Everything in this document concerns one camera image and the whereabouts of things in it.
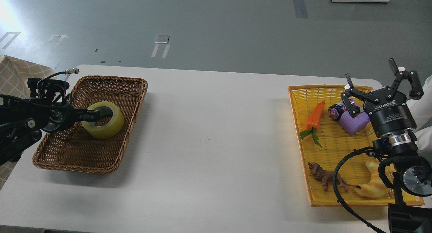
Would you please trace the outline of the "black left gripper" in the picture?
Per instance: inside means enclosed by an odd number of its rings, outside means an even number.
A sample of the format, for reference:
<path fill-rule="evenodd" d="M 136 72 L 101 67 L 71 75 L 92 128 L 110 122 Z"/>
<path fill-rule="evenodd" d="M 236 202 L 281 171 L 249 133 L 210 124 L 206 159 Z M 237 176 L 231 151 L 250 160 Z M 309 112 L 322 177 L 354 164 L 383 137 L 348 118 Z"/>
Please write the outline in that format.
<path fill-rule="evenodd" d="M 43 113 L 48 123 L 42 128 L 45 132 L 68 130 L 79 121 L 96 122 L 105 117 L 112 117 L 111 108 L 76 109 L 72 105 L 43 105 Z"/>

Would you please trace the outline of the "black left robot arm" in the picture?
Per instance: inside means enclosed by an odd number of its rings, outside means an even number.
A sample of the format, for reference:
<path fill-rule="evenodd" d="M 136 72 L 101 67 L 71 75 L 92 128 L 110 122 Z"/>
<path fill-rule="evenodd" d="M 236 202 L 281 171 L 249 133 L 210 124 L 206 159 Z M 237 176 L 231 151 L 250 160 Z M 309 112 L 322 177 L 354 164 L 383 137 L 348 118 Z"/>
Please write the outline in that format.
<path fill-rule="evenodd" d="M 78 68 L 67 69 L 46 78 L 29 78 L 30 97 L 1 94 L 0 163 L 19 161 L 22 153 L 42 138 L 42 132 L 58 132 L 80 121 L 96 122 L 113 117 L 114 110 L 103 106 L 76 109 L 72 95 L 67 94 L 68 82 L 55 80 L 61 74 L 77 74 Z"/>

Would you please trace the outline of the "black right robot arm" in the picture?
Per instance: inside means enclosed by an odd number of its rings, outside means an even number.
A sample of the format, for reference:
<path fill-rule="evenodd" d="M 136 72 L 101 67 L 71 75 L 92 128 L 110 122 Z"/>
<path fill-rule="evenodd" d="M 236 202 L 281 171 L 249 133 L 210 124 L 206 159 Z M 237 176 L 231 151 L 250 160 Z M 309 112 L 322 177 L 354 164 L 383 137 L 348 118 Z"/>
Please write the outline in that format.
<path fill-rule="evenodd" d="M 361 154 L 375 157 L 380 162 L 380 179 L 395 195 L 395 203 L 388 205 L 390 232 L 430 233 L 431 209 L 408 206 L 402 195 L 403 191 L 418 197 L 431 195 L 431 165 L 417 153 L 417 137 L 414 134 L 417 125 L 406 103 L 407 100 L 421 99 L 424 92 L 416 71 L 398 67 L 392 58 L 388 63 L 395 76 L 392 85 L 368 93 L 356 89 L 350 75 L 346 74 L 347 85 L 341 99 L 350 116 L 367 114 L 377 140 L 371 147 L 353 150 L 337 164 L 332 178 L 333 190 L 338 203 L 350 214 L 373 231 L 381 233 L 380 228 L 359 216 L 347 204 L 336 185 L 339 169 L 350 158 Z"/>

